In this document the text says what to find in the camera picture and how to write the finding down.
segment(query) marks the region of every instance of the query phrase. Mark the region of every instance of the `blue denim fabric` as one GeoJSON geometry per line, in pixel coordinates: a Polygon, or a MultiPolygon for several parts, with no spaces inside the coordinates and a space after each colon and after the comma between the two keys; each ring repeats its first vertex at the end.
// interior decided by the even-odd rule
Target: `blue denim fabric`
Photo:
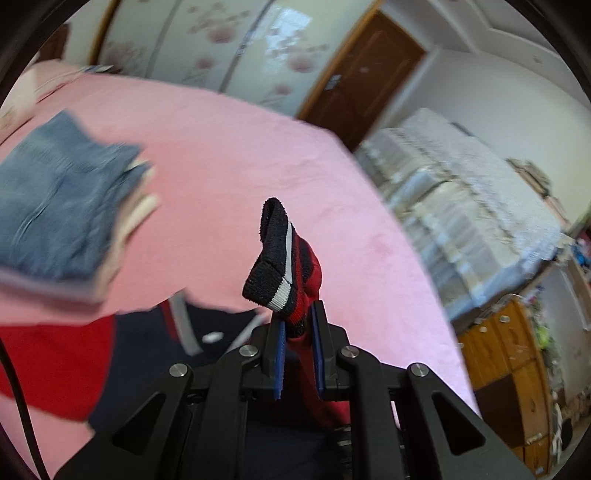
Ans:
{"type": "Polygon", "coordinates": [[[35,278],[88,279],[107,253],[119,203],[148,168],[136,145],[101,145],[65,111],[0,163],[0,265],[35,278]]]}

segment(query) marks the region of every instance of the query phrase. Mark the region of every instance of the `wooden door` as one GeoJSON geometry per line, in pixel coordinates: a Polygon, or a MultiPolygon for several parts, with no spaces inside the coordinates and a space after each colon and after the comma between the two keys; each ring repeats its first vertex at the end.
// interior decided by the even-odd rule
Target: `wooden door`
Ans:
{"type": "Polygon", "coordinates": [[[423,54],[404,30],[377,12],[300,118],[333,131],[354,150],[423,54]]]}
{"type": "Polygon", "coordinates": [[[513,372],[525,441],[548,435],[548,410],[538,365],[531,361],[513,372]]]}

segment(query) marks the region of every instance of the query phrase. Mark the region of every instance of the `blue gripper pad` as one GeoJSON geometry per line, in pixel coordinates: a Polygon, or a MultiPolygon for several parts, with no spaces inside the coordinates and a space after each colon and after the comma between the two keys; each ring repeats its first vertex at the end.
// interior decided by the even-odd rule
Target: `blue gripper pad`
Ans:
{"type": "Polygon", "coordinates": [[[285,322],[281,322],[279,338],[277,339],[277,356],[275,358],[275,386],[273,389],[275,400],[281,398],[283,390],[283,372],[285,367],[285,322]]]}
{"type": "Polygon", "coordinates": [[[318,396],[324,398],[324,356],[322,353],[322,344],[320,343],[320,330],[318,328],[318,319],[316,310],[310,309],[312,319],[312,353],[314,358],[314,376],[316,377],[316,390],[318,396]]]}

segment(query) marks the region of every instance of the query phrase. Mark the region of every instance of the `pink bedsheet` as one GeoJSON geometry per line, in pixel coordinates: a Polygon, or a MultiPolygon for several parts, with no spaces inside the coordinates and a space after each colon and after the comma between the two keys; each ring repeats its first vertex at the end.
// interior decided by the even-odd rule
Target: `pink bedsheet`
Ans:
{"type": "MultiPolygon", "coordinates": [[[[99,309],[0,288],[0,321],[87,323],[149,308],[182,288],[206,305],[251,308],[242,285],[261,248],[262,204],[276,196],[320,259],[329,321],[383,362],[430,365],[475,408],[455,337],[417,256],[331,133],[204,90],[88,75],[43,100],[0,147],[0,158],[63,108],[102,141],[144,145],[161,206],[132,237],[99,309]]],[[[92,432],[32,414],[54,474],[92,432]]],[[[0,421],[30,463],[16,409],[3,397],[0,421]]]]}

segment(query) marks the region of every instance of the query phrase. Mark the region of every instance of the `white wall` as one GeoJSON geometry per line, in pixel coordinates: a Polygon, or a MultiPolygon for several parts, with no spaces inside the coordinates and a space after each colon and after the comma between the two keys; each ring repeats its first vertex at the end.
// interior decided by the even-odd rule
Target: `white wall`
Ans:
{"type": "Polygon", "coordinates": [[[497,30],[518,35],[549,50],[554,50],[546,38],[505,0],[473,0],[497,30]]]}
{"type": "Polygon", "coordinates": [[[64,52],[64,61],[75,65],[88,65],[100,24],[112,0],[90,0],[69,20],[70,37],[64,52]]]}
{"type": "Polygon", "coordinates": [[[471,51],[466,39],[430,0],[385,0],[380,10],[414,37],[425,50],[442,45],[450,50],[471,51]]]}
{"type": "Polygon", "coordinates": [[[579,300],[566,269],[554,267],[541,283],[544,321],[560,352],[567,403],[591,384],[591,332],[583,329],[579,300]]]}
{"type": "Polygon", "coordinates": [[[442,50],[380,127],[417,108],[456,121],[503,157],[531,160],[553,182],[571,220],[591,200],[591,112],[538,74],[490,54],[442,50]]]}

